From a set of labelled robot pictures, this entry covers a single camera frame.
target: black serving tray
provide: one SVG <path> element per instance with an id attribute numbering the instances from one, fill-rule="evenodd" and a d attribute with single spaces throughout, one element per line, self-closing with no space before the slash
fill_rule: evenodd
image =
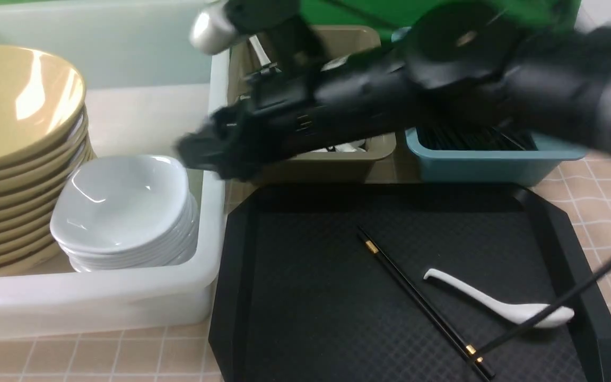
<path id="1" fill-rule="evenodd" d="M 551 302 L 591 275 L 567 215 L 514 185 L 288 185 L 228 217 L 209 342 L 226 382 L 478 380 L 357 239 L 361 224 L 476 348 L 512 324 L 439 282 Z M 611 380 L 597 286 L 575 318 L 487 355 L 497 381 Z"/>

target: white spoon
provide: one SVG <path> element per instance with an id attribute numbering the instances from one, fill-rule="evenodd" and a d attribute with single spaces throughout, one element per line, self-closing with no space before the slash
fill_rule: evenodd
<path id="1" fill-rule="evenodd" d="M 492 311 L 496 314 L 499 314 L 501 317 L 504 317 L 515 324 L 522 324 L 541 310 L 548 307 L 548 304 L 504 304 L 504 302 L 494 300 L 494 298 L 485 295 L 485 293 L 480 292 L 480 290 L 477 290 L 465 282 L 434 268 L 431 268 L 426 272 L 426 275 L 424 275 L 424 280 L 427 280 L 429 277 L 434 277 L 437 280 L 442 280 L 445 283 L 448 283 L 470 297 L 475 298 L 475 300 L 481 302 L 483 305 L 485 305 L 485 307 L 492 309 Z M 555 312 L 550 314 L 550 316 L 536 324 L 534 328 L 555 328 L 566 324 L 568 321 L 570 321 L 570 319 L 572 319 L 572 317 L 574 317 L 574 310 L 568 307 L 559 307 Z"/>

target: black chopsticks in bin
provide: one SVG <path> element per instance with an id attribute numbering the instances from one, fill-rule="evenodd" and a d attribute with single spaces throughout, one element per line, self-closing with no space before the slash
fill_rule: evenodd
<path id="1" fill-rule="evenodd" d="M 447 322 L 446 319 L 436 310 L 432 304 L 426 300 L 426 298 L 419 292 L 419 290 L 412 284 L 412 282 L 405 276 L 405 273 L 395 264 L 395 262 L 386 254 L 386 252 L 379 247 L 376 242 L 371 239 L 369 234 L 362 227 L 358 225 L 358 237 L 362 240 L 366 248 L 374 255 L 374 257 L 383 265 L 388 273 L 395 279 L 410 298 L 419 306 L 424 314 L 431 320 L 435 327 L 442 332 L 443 336 L 448 339 L 452 346 L 460 353 L 461 357 L 468 361 L 470 356 L 475 354 L 475 348 L 464 341 L 463 338 L 456 332 L 456 330 Z M 478 358 L 473 363 L 475 372 L 480 375 L 483 380 L 494 379 L 494 372 L 487 367 L 483 358 Z"/>

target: textured tray surface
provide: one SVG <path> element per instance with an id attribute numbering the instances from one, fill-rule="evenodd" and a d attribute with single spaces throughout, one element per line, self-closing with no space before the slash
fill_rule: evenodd
<path id="1" fill-rule="evenodd" d="M 494 209 L 499 212 L 366 208 L 262 214 L 247 380 L 478 380 L 359 243 L 355 224 L 478 346 L 511 324 L 444 284 L 422 281 L 427 268 L 504 302 L 555 297 L 529 217 L 521 209 Z M 586 380 L 566 328 L 534 331 L 492 352 L 487 362 L 499 381 Z"/>

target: gold chopstick band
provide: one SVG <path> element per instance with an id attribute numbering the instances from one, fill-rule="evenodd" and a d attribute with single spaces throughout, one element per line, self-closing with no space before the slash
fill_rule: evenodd
<path id="1" fill-rule="evenodd" d="M 371 240 L 367 240 L 366 242 L 364 242 L 364 244 L 371 251 L 372 254 L 378 254 L 379 253 L 379 249 L 376 248 L 376 245 L 374 245 L 374 243 L 371 242 Z"/>
<path id="2" fill-rule="evenodd" d="M 470 355 L 475 354 L 475 348 L 473 347 L 473 345 L 466 345 L 466 350 L 468 350 L 468 353 L 470 353 Z M 483 359 L 482 357 L 477 359 L 477 362 L 482 362 Z"/>

